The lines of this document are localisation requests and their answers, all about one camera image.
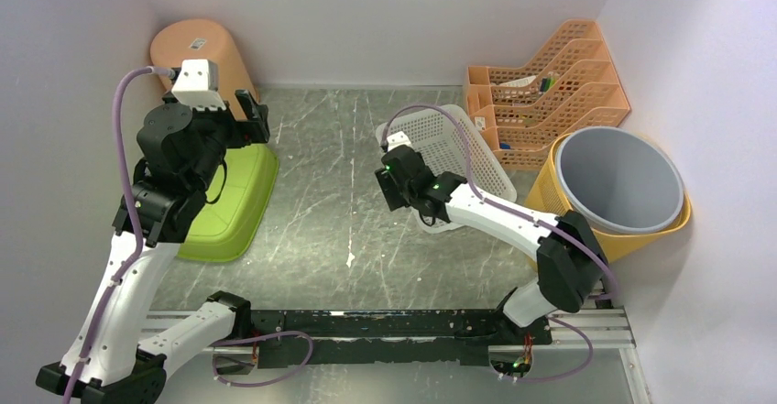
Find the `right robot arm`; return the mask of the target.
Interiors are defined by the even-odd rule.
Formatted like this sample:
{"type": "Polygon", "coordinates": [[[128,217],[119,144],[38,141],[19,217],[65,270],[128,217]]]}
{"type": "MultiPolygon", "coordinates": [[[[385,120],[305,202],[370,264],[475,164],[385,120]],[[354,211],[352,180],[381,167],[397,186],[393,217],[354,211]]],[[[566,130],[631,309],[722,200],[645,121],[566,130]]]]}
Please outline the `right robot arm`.
{"type": "Polygon", "coordinates": [[[536,266],[534,279],[514,289],[494,321],[497,337],[515,344],[550,313],[579,312],[606,275],[608,262],[586,218],[529,210],[480,190],[471,180],[436,175],[409,146],[387,151],[375,172],[390,210],[411,208],[427,225],[460,224],[518,249],[536,266]]]}

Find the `white perforated plastic basket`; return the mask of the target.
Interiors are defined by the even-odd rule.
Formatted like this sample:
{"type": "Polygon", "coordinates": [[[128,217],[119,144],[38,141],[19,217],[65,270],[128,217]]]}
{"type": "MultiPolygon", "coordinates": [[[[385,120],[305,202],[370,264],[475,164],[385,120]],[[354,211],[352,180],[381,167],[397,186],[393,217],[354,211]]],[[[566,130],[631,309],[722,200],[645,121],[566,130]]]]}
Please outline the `white perforated plastic basket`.
{"type": "Polygon", "coordinates": [[[435,175],[450,173],[450,201],[444,211],[410,209],[422,231],[440,234],[472,227],[505,242],[516,241],[531,221],[516,214],[517,193],[506,172],[457,105],[411,105],[380,126],[376,135],[386,151],[387,136],[403,131],[435,175]]]}

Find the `green plastic tub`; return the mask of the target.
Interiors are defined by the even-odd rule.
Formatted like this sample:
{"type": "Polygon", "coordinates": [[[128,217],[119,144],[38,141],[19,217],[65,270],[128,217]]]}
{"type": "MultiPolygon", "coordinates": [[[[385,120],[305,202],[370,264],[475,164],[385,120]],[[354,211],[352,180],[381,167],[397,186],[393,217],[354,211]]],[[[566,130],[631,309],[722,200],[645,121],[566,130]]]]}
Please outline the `green plastic tub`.
{"type": "Polygon", "coordinates": [[[267,209],[279,171],[277,155],[266,145],[230,149],[227,169],[218,168],[207,191],[209,201],[192,223],[178,258],[225,263],[251,245],[267,209]]]}

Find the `orange plastic bucket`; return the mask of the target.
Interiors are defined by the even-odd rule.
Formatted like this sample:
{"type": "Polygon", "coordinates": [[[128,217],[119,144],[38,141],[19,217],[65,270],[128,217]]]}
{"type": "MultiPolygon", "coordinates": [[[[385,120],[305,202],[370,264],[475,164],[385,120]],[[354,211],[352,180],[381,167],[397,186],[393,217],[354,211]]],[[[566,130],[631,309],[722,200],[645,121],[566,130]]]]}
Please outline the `orange plastic bucket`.
{"type": "Polygon", "coordinates": [[[222,25],[202,18],[186,19],[164,27],[151,41],[149,54],[156,66],[180,67],[184,60],[206,59],[217,65],[218,91],[237,120],[244,120],[236,90],[248,91],[260,101],[246,64],[230,32],[222,25]]]}

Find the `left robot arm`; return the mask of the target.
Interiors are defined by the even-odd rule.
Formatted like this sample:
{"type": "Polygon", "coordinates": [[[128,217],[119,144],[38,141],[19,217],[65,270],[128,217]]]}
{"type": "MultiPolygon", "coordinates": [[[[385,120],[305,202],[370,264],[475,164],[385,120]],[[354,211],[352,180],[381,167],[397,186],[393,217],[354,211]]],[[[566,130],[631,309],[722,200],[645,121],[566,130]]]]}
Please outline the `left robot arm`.
{"type": "Polygon", "coordinates": [[[141,324],[228,150],[268,141],[268,109],[245,90],[229,105],[195,107],[167,93],[137,133],[142,156],[122,200],[111,251],[88,319],[71,349],[43,366],[39,388],[83,403],[153,403],[166,380],[210,344],[250,339],[248,300],[219,291],[195,314],[148,339],[141,324]]]}

